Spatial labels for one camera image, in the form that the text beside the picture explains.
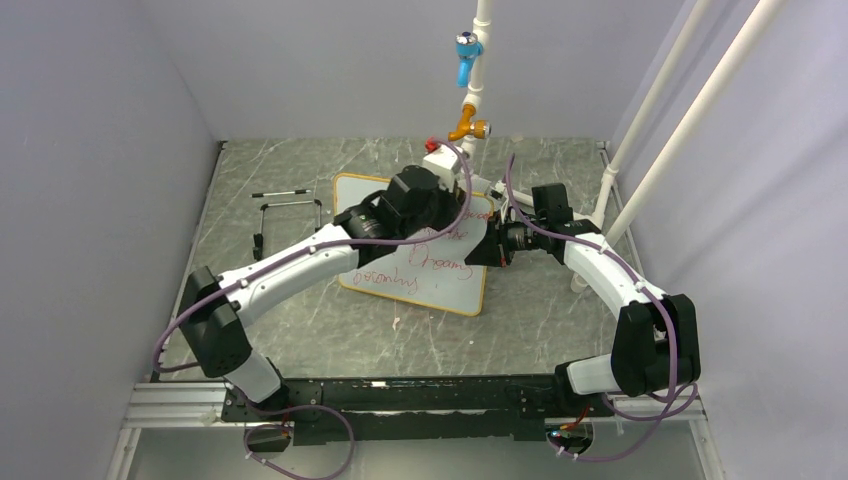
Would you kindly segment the yellow-framed whiteboard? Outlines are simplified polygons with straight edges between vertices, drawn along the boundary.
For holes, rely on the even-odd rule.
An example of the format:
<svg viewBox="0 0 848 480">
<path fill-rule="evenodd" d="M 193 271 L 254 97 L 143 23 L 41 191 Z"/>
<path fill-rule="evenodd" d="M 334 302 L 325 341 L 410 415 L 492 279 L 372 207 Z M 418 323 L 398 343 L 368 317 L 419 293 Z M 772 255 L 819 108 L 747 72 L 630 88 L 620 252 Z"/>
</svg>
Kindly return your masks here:
<svg viewBox="0 0 848 480">
<path fill-rule="evenodd" d="M 337 277 L 347 289 L 464 316 L 482 311 L 486 269 L 465 257 L 482 240 L 494 212 L 490 199 L 475 193 L 455 230 L 436 240 L 404 245 L 379 260 Z"/>
</svg>

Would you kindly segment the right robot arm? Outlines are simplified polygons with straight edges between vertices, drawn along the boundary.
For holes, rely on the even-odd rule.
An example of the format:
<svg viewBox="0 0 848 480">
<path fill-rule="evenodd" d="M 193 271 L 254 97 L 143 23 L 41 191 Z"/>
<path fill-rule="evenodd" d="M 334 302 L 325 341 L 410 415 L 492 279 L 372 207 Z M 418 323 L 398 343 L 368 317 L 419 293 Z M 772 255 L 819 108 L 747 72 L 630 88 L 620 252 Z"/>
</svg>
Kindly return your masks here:
<svg viewBox="0 0 848 480">
<path fill-rule="evenodd" d="M 639 275 L 591 221 L 574 216 L 564 185 L 537 186 L 532 197 L 534 212 L 527 221 L 514 207 L 493 215 L 465 262 L 506 267 L 518 252 L 543 251 L 582 277 L 616 315 L 610 353 L 556 367 L 550 391 L 555 409 L 574 415 L 593 395 L 637 397 L 697 381 L 701 364 L 692 300 L 669 295 Z"/>
</svg>

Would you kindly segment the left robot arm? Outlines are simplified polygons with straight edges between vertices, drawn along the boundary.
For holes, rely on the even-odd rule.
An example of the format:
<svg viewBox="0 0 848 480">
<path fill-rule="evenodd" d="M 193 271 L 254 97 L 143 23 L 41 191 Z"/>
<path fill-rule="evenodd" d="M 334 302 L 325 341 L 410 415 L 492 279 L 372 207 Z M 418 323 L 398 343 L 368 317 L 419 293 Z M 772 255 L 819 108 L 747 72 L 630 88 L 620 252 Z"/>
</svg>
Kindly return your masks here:
<svg viewBox="0 0 848 480">
<path fill-rule="evenodd" d="M 425 167 L 406 167 L 385 189 L 293 247 L 220 275 L 196 271 L 177 323 L 198 366 L 205 376 L 236 387 L 261 419 L 279 417 L 289 389 L 272 362 L 253 348 L 248 324 L 321 280 L 394 253 L 421 230 L 445 235 L 462 220 L 471 196 L 469 179 L 445 186 Z"/>
</svg>

